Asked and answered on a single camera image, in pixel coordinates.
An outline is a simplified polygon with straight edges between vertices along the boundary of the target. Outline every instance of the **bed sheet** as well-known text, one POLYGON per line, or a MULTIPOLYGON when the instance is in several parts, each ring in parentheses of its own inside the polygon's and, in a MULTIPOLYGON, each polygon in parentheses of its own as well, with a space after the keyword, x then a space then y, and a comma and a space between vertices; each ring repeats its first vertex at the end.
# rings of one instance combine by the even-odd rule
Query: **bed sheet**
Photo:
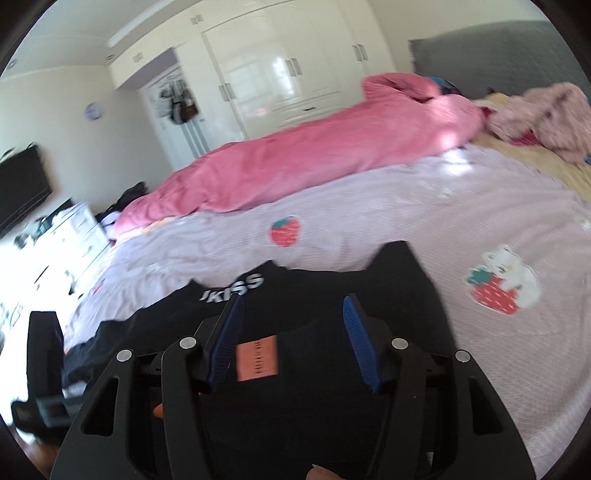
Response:
POLYGON ((361 270, 384 243, 407 240, 441 294, 459 346, 505 402, 540 478, 591 406, 590 220, 589 204, 554 178, 470 145, 244 212, 197 213, 130 239, 66 327, 66 344, 88 340, 100 321, 124 320, 191 279, 230 284, 269 259, 361 270), (502 276, 501 264, 522 272, 531 294, 508 289, 514 296, 489 308, 484 297, 499 286, 483 286, 481 277, 502 276))

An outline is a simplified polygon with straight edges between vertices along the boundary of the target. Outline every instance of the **gray headboard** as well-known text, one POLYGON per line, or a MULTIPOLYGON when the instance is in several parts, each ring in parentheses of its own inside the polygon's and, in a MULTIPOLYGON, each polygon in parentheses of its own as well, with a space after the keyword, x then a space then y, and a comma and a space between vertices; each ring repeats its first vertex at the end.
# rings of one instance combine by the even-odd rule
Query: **gray headboard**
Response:
POLYGON ((469 98, 489 88, 521 95, 571 82, 591 98, 591 84, 568 45, 545 21, 501 22, 411 40, 415 72, 454 83, 469 98))

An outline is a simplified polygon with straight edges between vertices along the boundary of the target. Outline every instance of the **pink fluffy blanket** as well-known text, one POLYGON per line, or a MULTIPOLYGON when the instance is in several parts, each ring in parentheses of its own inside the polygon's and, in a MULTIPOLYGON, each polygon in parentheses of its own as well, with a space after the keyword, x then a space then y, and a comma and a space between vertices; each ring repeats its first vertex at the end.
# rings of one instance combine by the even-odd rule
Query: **pink fluffy blanket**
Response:
POLYGON ((363 90, 366 101, 329 118, 198 159, 131 203, 116 232, 198 210, 252 208, 352 173, 411 164, 468 142, 484 127, 472 102, 442 96, 434 81, 413 73, 369 77, 363 90))
POLYGON ((529 131, 539 142, 570 163, 584 163, 591 153, 591 107, 572 83, 528 90, 513 97, 488 119, 488 128, 511 142, 529 131))

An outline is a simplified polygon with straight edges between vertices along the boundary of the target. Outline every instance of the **strawberry print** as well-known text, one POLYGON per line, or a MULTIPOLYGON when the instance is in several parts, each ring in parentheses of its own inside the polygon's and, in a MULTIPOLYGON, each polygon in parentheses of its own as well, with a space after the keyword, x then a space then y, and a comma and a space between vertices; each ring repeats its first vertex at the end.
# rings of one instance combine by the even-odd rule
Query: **strawberry print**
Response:
POLYGON ((297 217, 289 216, 273 223, 271 240, 279 247, 291 247, 298 241, 301 222, 297 217))
POLYGON ((517 291, 501 289, 499 286, 501 281, 500 278, 493 277, 490 282, 474 287, 471 295, 474 300, 485 307, 507 315, 513 315, 519 310, 515 303, 517 291))

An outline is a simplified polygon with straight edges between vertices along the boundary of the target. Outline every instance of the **clothes pile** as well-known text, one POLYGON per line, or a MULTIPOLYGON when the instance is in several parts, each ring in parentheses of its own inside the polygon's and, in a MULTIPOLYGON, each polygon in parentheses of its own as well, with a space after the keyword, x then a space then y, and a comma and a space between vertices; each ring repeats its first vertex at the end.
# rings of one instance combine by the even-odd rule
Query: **clothes pile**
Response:
POLYGON ((104 212, 100 212, 96 219, 100 222, 107 238, 111 241, 117 240, 115 233, 115 222, 121 216, 121 212, 134 200, 148 194, 146 184, 141 181, 123 192, 123 195, 113 205, 107 208, 104 212))
POLYGON ((543 145, 568 163, 591 164, 591 106, 572 83, 528 90, 487 113, 488 130, 507 143, 543 145))

